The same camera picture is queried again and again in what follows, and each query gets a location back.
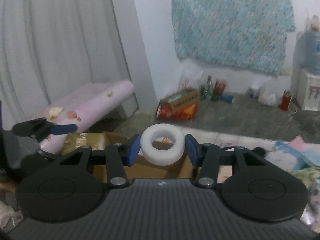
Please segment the white foam tape roll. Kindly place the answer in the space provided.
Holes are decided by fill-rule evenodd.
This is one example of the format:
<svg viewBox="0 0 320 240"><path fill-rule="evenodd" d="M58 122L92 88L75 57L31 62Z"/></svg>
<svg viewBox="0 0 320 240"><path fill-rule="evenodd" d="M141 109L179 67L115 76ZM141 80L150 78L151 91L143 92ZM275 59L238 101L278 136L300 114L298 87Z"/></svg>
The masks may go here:
<svg viewBox="0 0 320 240"><path fill-rule="evenodd" d="M143 132L140 148L149 163L168 166L181 159L185 148L184 134L174 125L152 125Z"/></svg>

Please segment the white curtain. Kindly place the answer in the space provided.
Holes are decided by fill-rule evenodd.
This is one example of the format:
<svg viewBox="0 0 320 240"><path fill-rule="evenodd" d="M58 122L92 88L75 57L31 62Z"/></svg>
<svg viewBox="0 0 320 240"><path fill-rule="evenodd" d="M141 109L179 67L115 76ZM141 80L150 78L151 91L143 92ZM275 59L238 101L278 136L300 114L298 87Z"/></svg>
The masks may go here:
<svg viewBox="0 0 320 240"><path fill-rule="evenodd" d="M128 78L111 0L1 0L5 129L88 82Z"/></svg>

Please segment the plaid pink bed sheet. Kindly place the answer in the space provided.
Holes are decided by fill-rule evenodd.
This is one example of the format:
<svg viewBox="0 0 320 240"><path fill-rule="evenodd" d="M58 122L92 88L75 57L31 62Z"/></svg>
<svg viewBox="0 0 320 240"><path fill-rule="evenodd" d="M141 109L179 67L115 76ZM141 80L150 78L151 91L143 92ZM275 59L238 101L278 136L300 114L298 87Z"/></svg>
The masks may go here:
<svg viewBox="0 0 320 240"><path fill-rule="evenodd" d="M232 176L221 188L224 202L236 213L263 222L299 217L319 224L319 152L306 148L300 137L276 141L267 154L262 148L233 151Z"/></svg>

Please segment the small cardboard snack box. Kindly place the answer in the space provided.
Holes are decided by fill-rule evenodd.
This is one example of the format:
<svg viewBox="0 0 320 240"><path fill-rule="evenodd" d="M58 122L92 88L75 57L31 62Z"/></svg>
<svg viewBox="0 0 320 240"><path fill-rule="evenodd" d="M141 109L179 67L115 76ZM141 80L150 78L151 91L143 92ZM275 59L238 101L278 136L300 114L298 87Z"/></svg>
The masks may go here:
<svg viewBox="0 0 320 240"><path fill-rule="evenodd" d="M162 108L177 112L198 103L199 100L200 94L198 89L185 88L162 99L159 104Z"/></svg>

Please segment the white plastic bag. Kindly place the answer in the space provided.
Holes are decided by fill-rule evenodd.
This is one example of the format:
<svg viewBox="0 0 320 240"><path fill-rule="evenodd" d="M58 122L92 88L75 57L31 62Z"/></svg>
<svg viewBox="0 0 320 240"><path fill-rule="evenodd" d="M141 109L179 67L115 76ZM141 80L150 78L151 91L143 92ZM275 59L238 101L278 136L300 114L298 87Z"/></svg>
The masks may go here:
<svg viewBox="0 0 320 240"><path fill-rule="evenodd" d="M201 84L202 77L203 70L200 67L194 65L193 63L187 63L182 70L179 89L198 89Z"/></svg>

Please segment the gold packaged box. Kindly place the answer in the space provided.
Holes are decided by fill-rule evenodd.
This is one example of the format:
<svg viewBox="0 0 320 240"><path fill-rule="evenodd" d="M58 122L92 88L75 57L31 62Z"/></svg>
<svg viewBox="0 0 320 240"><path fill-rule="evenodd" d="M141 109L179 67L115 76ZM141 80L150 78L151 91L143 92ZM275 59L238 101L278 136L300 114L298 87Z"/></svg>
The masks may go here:
<svg viewBox="0 0 320 240"><path fill-rule="evenodd" d="M65 139L61 155L71 153L82 146L90 146L93 151L103 150L110 143L105 133L69 133Z"/></svg>

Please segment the green glass bottle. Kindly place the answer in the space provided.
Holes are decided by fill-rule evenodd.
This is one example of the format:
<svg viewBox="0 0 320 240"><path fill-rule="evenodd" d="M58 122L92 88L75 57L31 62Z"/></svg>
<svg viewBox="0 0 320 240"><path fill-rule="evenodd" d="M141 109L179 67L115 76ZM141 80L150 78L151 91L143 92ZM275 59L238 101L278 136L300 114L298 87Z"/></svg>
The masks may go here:
<svg viewBox="0 0 320 240"><path fill-rule="evenodd" d="M200 90L200 99L201 100L211 99L211 97L213 95L213 83L212 83L212 76L211 75L208 75L207 83L204 85L200 85L199 90Z"/></svg>

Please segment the blue water bottle jug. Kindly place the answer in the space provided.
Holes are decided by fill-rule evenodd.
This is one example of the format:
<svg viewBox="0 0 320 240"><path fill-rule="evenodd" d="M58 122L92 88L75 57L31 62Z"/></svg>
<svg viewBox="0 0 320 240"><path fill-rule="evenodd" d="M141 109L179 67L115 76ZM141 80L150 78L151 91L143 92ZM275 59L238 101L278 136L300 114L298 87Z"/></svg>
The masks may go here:
<svg viewBox="0 0 320 240"><path fill-rule="evenodd" d="M306 30L302 35L303 67L309 72L319 75L319 32Z"/></svg>

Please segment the teal floral hanging cloth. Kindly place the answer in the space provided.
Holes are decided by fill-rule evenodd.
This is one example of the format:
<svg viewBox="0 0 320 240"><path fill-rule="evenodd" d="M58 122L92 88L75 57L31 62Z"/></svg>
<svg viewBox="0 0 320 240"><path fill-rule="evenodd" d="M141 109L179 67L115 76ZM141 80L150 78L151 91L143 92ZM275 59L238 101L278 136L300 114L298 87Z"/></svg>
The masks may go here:
<svg viewBox="0 0 320 240"><path fill-rule="evenodd" d="M279 76L291 0L171 0L176 55Z"/></svg>

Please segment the large cardboard box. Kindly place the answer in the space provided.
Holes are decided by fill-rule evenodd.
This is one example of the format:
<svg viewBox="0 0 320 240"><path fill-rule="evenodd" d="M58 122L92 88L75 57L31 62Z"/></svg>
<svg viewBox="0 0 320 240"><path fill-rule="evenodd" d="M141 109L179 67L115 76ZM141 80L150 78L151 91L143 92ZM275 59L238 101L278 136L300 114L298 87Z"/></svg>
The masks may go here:
<svg viewBox="0 0 320 240"><path fill-rule="evenodd" d="M190 133L199 143L210 142L218 145L216 138L219 135L215 132L203 133L200 130L186 131ZM119 135L114 132L105 132L110 143L114 142L129 142L129 138ZM156 166L149 163L143 156L138 156L136 162L131 167L125 167L125 171L129 181L134 178L149 178L149 179L178 179L178 178L192 178L193 166L186 154L182 158L169 166ZM221 166L217 182L224 182L232 175L231 166ZM107 182L106 166L95 165L93 168L93 176L99 181Z"/></svg>

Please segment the white water dispenser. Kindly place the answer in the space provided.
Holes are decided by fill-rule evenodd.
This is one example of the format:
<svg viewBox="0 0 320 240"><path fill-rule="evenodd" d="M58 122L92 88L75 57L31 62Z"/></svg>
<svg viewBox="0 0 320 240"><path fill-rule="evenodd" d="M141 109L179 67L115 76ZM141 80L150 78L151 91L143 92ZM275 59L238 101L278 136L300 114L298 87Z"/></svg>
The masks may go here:
<svg viewBox="0 0 320 240"><path fill-rule="evenodd" d="M319 75L300 70L297 102L303 111L319 112Z"/></svg>

